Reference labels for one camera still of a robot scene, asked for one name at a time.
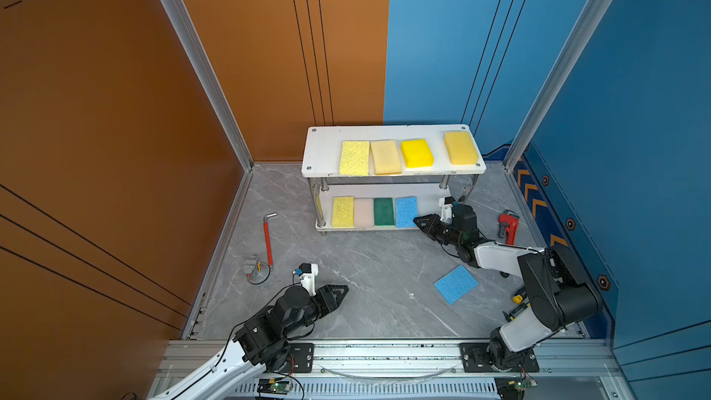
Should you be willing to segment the pale yellow orange-backed sponge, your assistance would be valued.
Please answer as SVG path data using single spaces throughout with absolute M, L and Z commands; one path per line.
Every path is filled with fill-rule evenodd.
M 394 175 L 402 172 L 402 164 L 395 140 L 381 140 L 370 143 L 374 173 Z

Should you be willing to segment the blue cellulose sponge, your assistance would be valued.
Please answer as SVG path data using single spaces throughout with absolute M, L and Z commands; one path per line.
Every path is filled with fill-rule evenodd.
M 395 200 L 395 225 L 397 229 L 416 228 L 414 222 L 418 218 L 418 198 L 407 196 Z
M 463 266 L 458 266 L 434 283 L 435 289 L 450 306 L 478 286 L 479 282 Z

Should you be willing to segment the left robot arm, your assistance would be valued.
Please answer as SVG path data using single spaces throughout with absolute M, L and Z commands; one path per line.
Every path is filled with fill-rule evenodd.
M 345 284 L 326 284 L 315 294 L 299 284 L 283 288 L 272 303 L 233 327 L 224 347 L 157 399 L 226 399 L 265 372 L 279 370 L 289 356 L 289 335 L 337 311 Z

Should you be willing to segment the golden yellow sponge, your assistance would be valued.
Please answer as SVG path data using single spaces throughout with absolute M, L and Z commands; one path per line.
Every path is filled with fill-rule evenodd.
M 454 166 L 475 166 L 479 153 L 469 131 L 449 131 L 444 135 L 449 161 Z

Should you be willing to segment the beige foam sponge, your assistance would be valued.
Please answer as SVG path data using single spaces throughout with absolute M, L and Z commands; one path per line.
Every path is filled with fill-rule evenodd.
M 356 198 L 354 200 L 354 227 L 356 229 L 371 229 L 374 226 L 374 199 Z

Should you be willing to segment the bright yellow foam sponge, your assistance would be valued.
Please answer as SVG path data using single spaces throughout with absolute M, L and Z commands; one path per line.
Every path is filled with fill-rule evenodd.
M 424 139 L 401 142 L 401 152 L 408 169 L 429 168 L 434 164 L 433 153 Z

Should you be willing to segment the green scouring sponge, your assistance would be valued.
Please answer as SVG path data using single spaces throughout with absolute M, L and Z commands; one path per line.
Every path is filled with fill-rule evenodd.
M 374 225 L 376 227 L 394 227 L 394 201 L 392 198 L 375 198 L 373 200 Z

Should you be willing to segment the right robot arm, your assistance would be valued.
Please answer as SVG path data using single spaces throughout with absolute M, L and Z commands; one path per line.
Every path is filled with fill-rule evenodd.
M 523 281 L 525 305 L 513 320 L 492 331 L 484 363 L 495 370 L 519 370 L 533 348 L 573 323 L 602 310 L 603 300 L 578 259 L 566 246 L 509 246 L 486 238 L 468 205 L 456 205 L 450 222 L 437 214 L 414 224 L 441 246 L 453 246 L 468 266 L 496 270 Z

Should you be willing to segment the light yellow cellulose sponge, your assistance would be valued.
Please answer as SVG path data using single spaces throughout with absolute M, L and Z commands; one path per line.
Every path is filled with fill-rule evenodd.
M 339 164 L 339 174 L 368 176 L 370 174 L 370 142 L 344 141 Z

